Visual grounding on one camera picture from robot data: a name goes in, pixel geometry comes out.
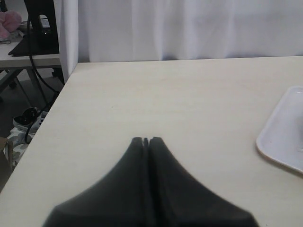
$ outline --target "black cable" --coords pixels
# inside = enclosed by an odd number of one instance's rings
[[[50,85],[48,85],[44,79],[41,77],[40,73],[38,72],[36,66],[35,66],[35,63],[34,63],[34,60],[33,60],[33,55],[32,55],[32,52],[31,52],[31,43],[30,43],[30,26],[29,26],[29,16],[27,18],[27,41],[28,41],[28,55],[29,55],[29,59],[30,59],[30,62],[32,64],[32,67],[34,69],[34,73],[39,77],[39,79],[50,89],[54,92],[54,95],[53,95],[53,98],[51,100],[51,102],[49,102],[48,104],[46,104],[45,107],[42,108],[42,110],[37,114],[37,116],[34,118],[32,124],[27,128],[27,131],[25,133],[25,137],[24,137],[24,140],[25,140],[25,143],[30,143],[29,141],[27,141],[27,137],[28,137],[28,134],[29,134],[29,131],[30,129],[32,128],[32,126],[35,124],[37,118],[42,114],[43,111],[47,110],[47,109],[50,109],[53,105],[53,103],[55,102],[56,98],[58,97],[59,95],[59,91],[56,91],[55,89],[53,89]]]
[[[35,66],[33,55],[32,55],[32,52],[31,52],[30,26],[29,26],[29,23],[30,23],[30,21],[29,21],[29,16],[28,16],[28,18],[27,18],[27,44],[28,44],[28,55],[29,55],[30,63],[32,64],[34,72],[39,77],[39,79],[42,81],[42,83],[44,83],[44,85],[47,86],[50,90],[52,90],[54,93],[59,94],[59,91],[56,91],[50,85],[48,85],[48,83],[45,82],[45,80],[42,78],[42,76],[40,75],[40,73],[38,72],[38,70],[37,70],[37,68]]]

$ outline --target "tray rim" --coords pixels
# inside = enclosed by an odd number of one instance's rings
[[[270,155],[268,155],[267,153],[264,152],[264,147],[262,146],[262,143],[261,143],[261,140],[264,138],[264,134],[267,132],[267,130],[269,129],[271,123],[273,122],[273,120],[275,119],[276,115],[278,114],[278,110],[281,109],[281,106],[283,105],[283,103],[286,101],[288,95],[292,92],[292,90],[294,89],[302,89],[303,90],[303,86],[292,86],[292,87],[289,87],[285,93],[282,95],[281,99],[279,100],[279,102],[277,103],[277,105],[275,106],[275,108],[273,109],[273,111],[271,112],[269,118],[267,119],[262,131],[260,132],[260,134],[258,135],[257,139],[256,139],[256,145],[257,145],[257,150],[259,151],[259,153],[265,157],[266,159],[269,159],[271,161],[274,161],[274,162],[277,162],[283,166],[286,166],[290,169],[293,169],[295,171],[298,171],[300,173],[303,174],[303,169],[299,169],[297,167],[294,167],[294,166],[290,166],[289,164],[279,160],[279,159],[276,159],[274,157],[271,157]]]

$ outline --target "desk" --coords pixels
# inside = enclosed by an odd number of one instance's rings
[[[13,40],[11,44],[0,44],[0,70],[32,68],[28,56],[12,57],[8,55],[20,41],[21,38],[18,38]],[[59,54],[38,55],[33,58],[37,68],[56,68],[61,66]]]
[[[33,72],[29,57],[12,57],[11,55],[8,55],[8,53],[18,45],[21,39],[22,38],[15,39],[11,44],[0,44],[0,71],[10,70],[10,74],[7,74],[3,80],[0,80],[0,93],[22,70],[27,70],[33,86],[36,91],[39,91],[37,97],[40,97],[41,95],[46,101],[40,83]],[[61,67],[59,54],[37,55],[34,56],[33,59],[37,68],[45,69]]]
[[[255,140],[303,57],[80,63],[0,194],[1,227],[40,227],[135,136],[162,137],[201,183],[262,227],[301,227],[303,178]]]

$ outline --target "black object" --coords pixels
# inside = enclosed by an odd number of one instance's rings
[[[38,111],[35,108],[28,108],[21,116],[15,117],[14,121],[23,126],[28,126],[36,120],[37,116]]]
[[[194,179],[161,138],[151,140],[148,154],[159,226],[258,226],[250,213],[220,198]]]
[[[24,0],[29,20],[33,27],[30,38],[31,54],[59,53],[58,33],[53,0]],[[50,27],[43,27],[40,16],[47,17]],[[28,56],[28,36],[9,53],[14,56]]]
[[[6,12],[8,8],[6,7],[5,0],[0,0],[0,12]]]
[[[9,87],[10,87],[11,89],[15,89],[15,88],[17,87],[17,83],[16,83],[15,81],[13,81],[13,82],[11,82],[11,83],[9,84]]]
[[[57,206],[45,227],[155,226],[147,150],[134,138],[117,165],[97,184]]]
[[[134,138],[97,184],[57,206],[44,227],[258,227],[196,181],[161,138]]]

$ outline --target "light wooden desk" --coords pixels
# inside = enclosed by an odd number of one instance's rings
[[[21,38],[15,39],[11,44],[0,44],[0,70],[31,69],[29,57],[12,57],[8,53],[13,50]],[[33,56],[37,68],[60,67],[59,54]]]
[[[301,227],[303,178],[255,146],[303,57],[78,64],[0,194],[1,227],[40,227],[102,178],[131,138],[163,137],[201,183],[262,227]]]
[[[12,40],[10,44],[0,44],[0,71],[9,70],[9,73],[2,79],[0,79],[0,93],[12,82],[22,70],[27,70],[29,78],[37,91],[37,98],[40,100],[40,105],[45,106],[47,103],[40,83],[33,72],[31,62],[28,56],[24,57],[12,57],[8,55],[12,51],[22,38]],[[35,66],[41,69],[58,68],[61,67],[59,54],[47,54],[33,56]]]

